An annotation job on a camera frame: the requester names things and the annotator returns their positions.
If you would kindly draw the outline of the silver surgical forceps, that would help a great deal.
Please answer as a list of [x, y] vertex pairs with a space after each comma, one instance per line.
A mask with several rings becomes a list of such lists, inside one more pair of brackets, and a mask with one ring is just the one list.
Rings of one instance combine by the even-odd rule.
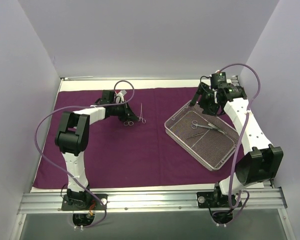
[[146, 119], [143, 117], [143, 104], [140, 104], [140, 112], [139, 112], [139, 116], [138, 116], [138, 121], [145, 124], [146, 123]]

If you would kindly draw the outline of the silver surgical scissors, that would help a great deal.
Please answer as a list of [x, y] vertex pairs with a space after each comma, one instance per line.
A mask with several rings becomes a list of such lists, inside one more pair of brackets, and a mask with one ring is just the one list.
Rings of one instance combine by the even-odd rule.
[[210, 126], [208, 126], [208, 124], [204, 125], [204, 124], [198, 123], [198, 121], [196, 121], [196, 120], [193, 120], [193, 121], [191, 122], [190, 127], [191, 127], [192, 129], [204, 128], [204, 129], [214, 130], [214, 129], [212, 129]]

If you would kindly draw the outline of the metal mesh instrument tray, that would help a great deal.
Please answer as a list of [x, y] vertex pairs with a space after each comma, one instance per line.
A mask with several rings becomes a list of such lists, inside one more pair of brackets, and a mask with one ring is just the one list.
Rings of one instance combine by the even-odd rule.
[[[165, 132], [206, 169], [218, 171], [234, 154], [239, 134], [222, 118], [203, 114], [197, 104], [189, 104], [187, 102], [164, 123]], [[192, 129], [192, 121], [204, 125], [213, 124], [226, 134], [201, 127]], [[201, 132], [203, 135], [186, 139]]]

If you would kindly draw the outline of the purple cloth wrap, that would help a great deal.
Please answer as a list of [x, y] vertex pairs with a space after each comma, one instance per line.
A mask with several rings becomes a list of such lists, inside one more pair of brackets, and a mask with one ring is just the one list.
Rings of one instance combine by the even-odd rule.
[[194, 87], [138, 89], [129, 106], [145, 123], [124, 126], [109, 117], [90, 127], [84, 152], [91, 188], [214, 184], [227, 178], [232, 161], [209, 171], [166, 134], [165, 121], [196, 92]]

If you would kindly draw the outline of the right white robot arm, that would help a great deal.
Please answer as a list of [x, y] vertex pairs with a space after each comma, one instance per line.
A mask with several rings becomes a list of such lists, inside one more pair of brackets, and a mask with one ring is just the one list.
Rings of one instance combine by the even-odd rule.
[[251, 103], [243, 87], [228, 83], [215, 89], [201, 83], [190, 102], [190, 106], [199, 105], [204, 114], [227, 115], [239, 135], [237, 145], [243, 148], [244, 156], [237, 160], [239, 151], [235, 151], [229, 177], [221, 180], [220, 189], [212, 193], [213, 203], [220, 207], [246, 187], [273, 179], [284, 156], [282, 148], [274, 146], [261, 130]]

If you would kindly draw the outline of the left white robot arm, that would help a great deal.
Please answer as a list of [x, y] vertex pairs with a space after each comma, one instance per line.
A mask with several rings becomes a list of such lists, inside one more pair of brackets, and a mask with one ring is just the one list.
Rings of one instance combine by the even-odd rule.
[[55, 145], [59, 148], [66, 165], [68, 175], [66, 197], [80, 210], [87, 209], [91, 203], [84, 160], [90, 125], [112, 116], [118, 117], [124, 126], [132, 126], [139, 120], [127, 103], [95, 105], [82, 110], [65, 111], [61, 115]]

